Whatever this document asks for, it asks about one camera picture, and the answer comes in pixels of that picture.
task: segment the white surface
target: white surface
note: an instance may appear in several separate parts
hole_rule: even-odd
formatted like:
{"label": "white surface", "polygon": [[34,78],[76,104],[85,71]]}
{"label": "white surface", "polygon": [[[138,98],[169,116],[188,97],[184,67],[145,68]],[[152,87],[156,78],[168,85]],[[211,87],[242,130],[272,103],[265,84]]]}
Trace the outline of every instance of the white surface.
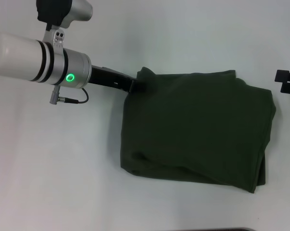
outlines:
{"label": "white surface", "polygon": [[32,80],[41,63],[41,46],[36,40],[0,32],[0,76]]}
{"label": "white surface", "polygon": [[[249,227],[290,231],[290,1],[91,0],[65,47],[94,65],[136,76],[235,69],[272,90],[277,113],[266,150],[267,185],[137,178],[119,166],[126,94],[87,86],[85,105],[49,104],[52,86],[0,77],[0,231],[168,231]],[[42,39],[33,0],[0,0],[0,30]],[[83,99],[83,92],[61,95]]]}

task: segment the black cable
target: black cable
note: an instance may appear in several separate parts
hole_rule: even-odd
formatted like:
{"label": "black cable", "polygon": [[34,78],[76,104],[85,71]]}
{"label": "black cable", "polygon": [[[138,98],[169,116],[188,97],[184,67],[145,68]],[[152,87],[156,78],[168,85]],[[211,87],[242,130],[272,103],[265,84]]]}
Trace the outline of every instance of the black cable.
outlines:
{"label": "black cable", "polygon": [[74,103],[74,104],[87,103],[88,100],[89,100],[89,95],[88,95],[87,91],[84,88],[82,88],[82,90],[85,92],[86,97],[87,97],[87,99],[85,101],[79,102],[78,100],[75,100],[75,99],[65,98],[64,102],[65,103]]}
{"label": "black cable", "polygon": [[88,95],[87,91],[84,88],[82,88],[82,90],[85,92],[87,99],[85,101],[81,101],[81,102],[78,102],[78,103],[87,103],[88,100],[89,100],[89,95]]}

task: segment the green cloth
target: green cloth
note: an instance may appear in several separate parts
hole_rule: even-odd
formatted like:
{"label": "green cloth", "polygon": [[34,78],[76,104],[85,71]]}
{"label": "green cloth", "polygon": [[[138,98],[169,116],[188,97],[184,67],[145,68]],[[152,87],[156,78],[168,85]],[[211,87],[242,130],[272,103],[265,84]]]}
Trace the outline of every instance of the green cloth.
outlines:
{"label": "green cloth", "polygon": [[265,184],[265,148],[276,111],[271,91],[233,70],[137,79],[125,101],[121,167],[141,177],[232,185]]}

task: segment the black band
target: black band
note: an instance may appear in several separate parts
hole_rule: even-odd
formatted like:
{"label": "black band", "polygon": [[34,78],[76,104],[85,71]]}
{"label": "black band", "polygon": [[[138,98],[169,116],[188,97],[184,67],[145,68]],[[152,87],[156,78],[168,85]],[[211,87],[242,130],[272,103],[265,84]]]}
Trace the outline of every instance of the black band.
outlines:
{"label": "black band", "polygon": [[62,81],[64,80],[64,78],[67,75],[67,71],[68,71],[68,65],[69,65],[69,59],[68,59],[68,54],[66,52],[66,50],[63,50],[63,56],[64,56],[64,68],[63,68],[63,74],[60,77],[60,79],[58,80],[57,83],[53,84],[53,85],[59,85],[62,83]]}
{"label": "black band", "polygon": [[41,49],[42,49],[42,63],[41,63],[41,68],[38,72],[38,75],[33,79],[31,80],[32,82],[35,82],[37,81],[38,79],[40,79],[40,77],[42,76],[43,72],[44,72],[44,69],[45,69],[45,64],[47,62],[47,52],[45,50],[45,46],[43,45],[43,43],[39,40],[37,40],[41,46]]}
{"label": "black band", "polygon": [[49,70],[47,72],[47,75],[39,83],[46,82],[50,78],[50,76],[53,72],[53,68],[54,68],[54,49],[50,43],[47,42],[46,44],[47,44],[49,51],[50,51],[50,66],[49,66]]}

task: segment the green light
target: green light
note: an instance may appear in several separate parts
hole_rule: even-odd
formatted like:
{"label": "green light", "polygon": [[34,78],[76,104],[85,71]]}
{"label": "green light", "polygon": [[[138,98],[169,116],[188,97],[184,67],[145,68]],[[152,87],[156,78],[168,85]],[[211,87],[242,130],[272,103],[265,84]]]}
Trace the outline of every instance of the green light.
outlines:
{"label": "green light", "polygon": [[75,79],[75,76],[73,74],[68,74],[67,77],[66,77],[66,80],[68,82],[72,82],[74,79]]}

